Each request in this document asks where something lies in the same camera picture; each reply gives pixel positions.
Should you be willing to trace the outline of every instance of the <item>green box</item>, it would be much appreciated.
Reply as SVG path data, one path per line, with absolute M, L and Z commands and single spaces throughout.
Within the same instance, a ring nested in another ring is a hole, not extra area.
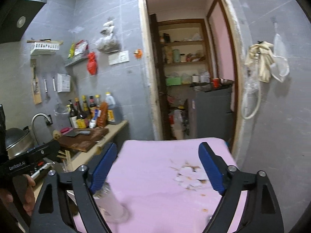
M 167 78 L 166 85 L 167 86 L 181 85 L 181 77 Z

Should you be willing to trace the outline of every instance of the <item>dark wooden door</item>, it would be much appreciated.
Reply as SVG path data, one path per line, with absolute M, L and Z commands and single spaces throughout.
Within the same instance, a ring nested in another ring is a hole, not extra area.
M 156 14 L 150 15 L 150 32 L 151 32 L 152 49 L 156 70 L 155 72 L 159 93 L 159 105 L 161 110 L 163 139 L 170 140 L 171 131 L 169 124 L 169 104 L 167 101 L 163 54 L 162 54 L 162 47 L 160 44 L 160 35 Z

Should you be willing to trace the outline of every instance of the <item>pink tablecloth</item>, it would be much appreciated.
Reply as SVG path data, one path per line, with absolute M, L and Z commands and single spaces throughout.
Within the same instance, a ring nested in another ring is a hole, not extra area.
M 200 190 L 187 190 L 174 180 L 172 167 L 185 162 L 200 166 L 198 146 L 208 142 L 215 154 L 228 165 L 235 162 L 225 142 L 218 138 L 198 138 L 176 141 L 126 141 L 113 164 L 107 181 L 117 199 L 131 213 L 126 223 L 109 224 L 113 233 L 201 233 L 208 215 L 214 213 L 221 196 L 210 182 Z M 237 229 L 246 193 L 228 232 Z

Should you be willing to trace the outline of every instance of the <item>gray tile wall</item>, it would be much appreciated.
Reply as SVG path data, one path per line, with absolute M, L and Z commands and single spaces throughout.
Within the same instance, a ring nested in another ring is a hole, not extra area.
M 57 104 L 53 91 L 52 77 L 57 73 L 66 73 L 64 60 L 73 41 L 69 29 L 73 25 L 76 0 L 48 0 L 27 28 L 20 42 L 0 44 L 0 103 L 6 114 L 7 129 L 23 128 L 31 124 L 32 117 L 39 112 L 51 114 L 54 124 L 47 127 L 44 118 L 35 121 L 35 130 L 39 143 L 48 142 L 51 131 L 60 130 L 70 125 L 67 118 L 56 118 L 54 106 Z M 60 50 L 53 55 L 33 56 L 37 59 L 37 75 L 43 102 L 34 105 L 31 93 L 30 44 L 28 39 L 63 40 Z M 43 79 L 46 77 L 50 100 L 45 100 Z M 67 100 L 75 96 L 74 92 L 60 93 L 60 100 L 67 105 Z
M 285 232 L 311 200 L 311 24 L 295 0 L 239 0 L 254 42 L 273 43 L 273 19 L 285 41 L 290 74 L 262 83 L 243 170 L 265 170 L 282 211 Z
M 108 55 L 95 48 L 94 43 L 101 37 L 100 30 L 108 18 L 114 19 L 116 36 L 122 50 L 129 51 L 129 62 L 109 66 Z M 76 29 L 82 29 L 75 34 L 75 41 L 88 40 L 98 64 L 94 76 L 86 69 L 87 61 L 73 67 L 79 96 L 100 94 L 104 100 L 105 92 L 111 92 L 124 119 L 129 120 L 130 138 L 152 140 L 145 61 L 133 55 L 136 49 L 143 49 L 138 0 L 77 0 L 73 21 Z

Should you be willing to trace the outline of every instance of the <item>hose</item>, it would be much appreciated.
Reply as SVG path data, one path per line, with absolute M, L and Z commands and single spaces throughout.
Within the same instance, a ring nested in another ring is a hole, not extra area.
M 261 87 L 260 87 L 260 81 L 258 80 L 258 63 L 259 63 L 259 56 L 260 56 L 260 52 L 257 52 L 255 54 L 255 69 L 256 69 L 256 79 L 258 82 L 258 97 L 257 97 L 257 104 L 256 107 L 254 108 L 254 111 L 249 115 L 246 116 L 245 115 L 245 104 L 247 103 L 247 94 L 248 94 L 248 90 L 246 90 L 245 94 L 243 95 L 243 99 L 242 99 L 242 104 L 241 104 L 241 114 L 244 120 L 249 120 L 252 119 L 257 111 L 259 110 L 259 106 L 260 106 L 260 102 L 261 102 Z

